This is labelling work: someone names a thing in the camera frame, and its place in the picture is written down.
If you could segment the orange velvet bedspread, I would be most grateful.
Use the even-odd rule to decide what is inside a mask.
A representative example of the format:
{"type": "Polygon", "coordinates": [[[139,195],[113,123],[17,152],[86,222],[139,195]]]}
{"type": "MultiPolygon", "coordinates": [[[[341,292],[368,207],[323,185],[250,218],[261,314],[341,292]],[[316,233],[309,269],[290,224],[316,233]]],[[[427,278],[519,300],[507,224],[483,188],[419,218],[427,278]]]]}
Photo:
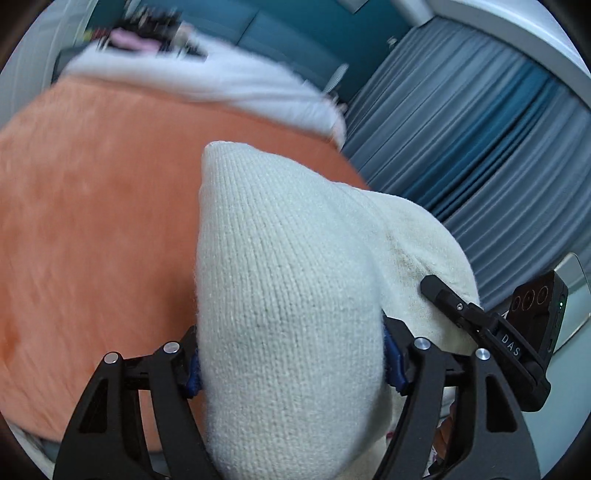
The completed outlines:
{"type": "Polygon", "coordinates": [[[1,412],[59,442],[98,362],[194,322],[200,157],[247,143],[353,186],[331,139],[221,104],[69,77],[1,131],[1,412]]]}

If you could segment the grey blue curtain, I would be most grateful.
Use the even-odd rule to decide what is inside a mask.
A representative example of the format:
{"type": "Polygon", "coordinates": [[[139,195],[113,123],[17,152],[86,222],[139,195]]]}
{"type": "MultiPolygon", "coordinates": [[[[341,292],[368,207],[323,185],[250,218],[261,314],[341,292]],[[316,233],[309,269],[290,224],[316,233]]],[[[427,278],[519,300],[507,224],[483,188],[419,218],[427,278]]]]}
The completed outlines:
{"type": "Polygon", "coordinates": [[[590,262],[590,110],[516,48],[437,17],[412,29],[346,113],[374,190],[431,212],[486,307],[573,253],[590,262]]]}

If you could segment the dark clothes pile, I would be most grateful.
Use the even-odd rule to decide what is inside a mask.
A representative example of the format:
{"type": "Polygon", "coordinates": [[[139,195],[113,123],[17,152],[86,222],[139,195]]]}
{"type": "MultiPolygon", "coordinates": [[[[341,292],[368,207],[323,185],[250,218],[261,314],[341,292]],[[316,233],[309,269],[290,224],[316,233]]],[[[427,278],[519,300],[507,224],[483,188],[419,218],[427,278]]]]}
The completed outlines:
{"type": "Polygon", "coordinates": [[[110,29],[95,30],[91,37],[98,49],[128,53],[206,58],[204,47],[197,40],[197,30],[181,19],[177,9],[157,10],[140,6],[126,14],[110,29]]]}

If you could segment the teal upholstered headboard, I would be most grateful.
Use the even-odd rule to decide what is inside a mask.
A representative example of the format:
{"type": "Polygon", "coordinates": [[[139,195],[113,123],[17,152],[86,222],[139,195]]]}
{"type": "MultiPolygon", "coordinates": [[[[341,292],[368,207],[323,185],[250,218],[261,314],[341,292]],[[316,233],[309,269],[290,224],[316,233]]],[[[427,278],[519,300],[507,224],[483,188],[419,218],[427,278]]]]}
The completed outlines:
{"type": "Polygon", "coordinates": [[[342,65],[337,86],[352,101],[410,24],[389,1],[370,1],[356,13],[337,1],[146,1],[207,35],[283,63],[322,89],[342,65]]]}

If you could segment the white pink duvet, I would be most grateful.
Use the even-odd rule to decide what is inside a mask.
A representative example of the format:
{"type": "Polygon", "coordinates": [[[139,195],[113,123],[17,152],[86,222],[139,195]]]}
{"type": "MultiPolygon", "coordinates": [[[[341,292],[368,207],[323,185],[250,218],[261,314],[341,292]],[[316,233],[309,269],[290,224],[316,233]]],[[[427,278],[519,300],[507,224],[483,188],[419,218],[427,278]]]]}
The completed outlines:
{"type": "Polygon", "coordinates": [[[95,41],[62,73],[159,90],[197,103],[221,103],[318,134],[339,149],[345,145],[344,115],[313,83],[272,59],[204,35],[194,39],[197,56],[124,51],[95,41]]]}

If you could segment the cream knit cherry cardigan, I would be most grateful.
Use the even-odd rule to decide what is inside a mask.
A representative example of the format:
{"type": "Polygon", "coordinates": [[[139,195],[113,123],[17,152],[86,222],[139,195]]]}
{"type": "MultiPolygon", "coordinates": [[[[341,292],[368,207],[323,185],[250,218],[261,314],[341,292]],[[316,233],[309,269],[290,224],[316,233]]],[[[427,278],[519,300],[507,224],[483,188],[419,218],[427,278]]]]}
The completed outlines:
{"type": "Polygon", "coordinates": [[[475,342],[420,292],[477,302],[462,248],[428,211],[231,142],[202,154],[197,344],[206,443],[226,479],[369,479],[403,398],[385,317],[460,354],[475,342]]]}

